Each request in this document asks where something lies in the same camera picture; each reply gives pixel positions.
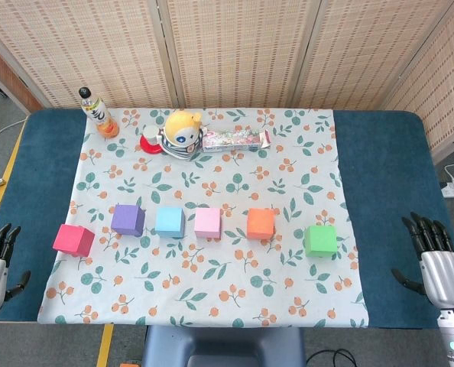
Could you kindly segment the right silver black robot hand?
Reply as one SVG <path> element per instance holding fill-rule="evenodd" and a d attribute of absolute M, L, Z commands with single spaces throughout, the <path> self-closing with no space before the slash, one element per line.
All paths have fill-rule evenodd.
<path fill-rule="evenodd" d="M 412 212 L 402 223 L 409 232 L 423 281 L 406 278 L 398 269 L 391 270 L 398 283 L 428 298 L 440 310 L 454 310 L 454 248 L 447 228 Z"/>

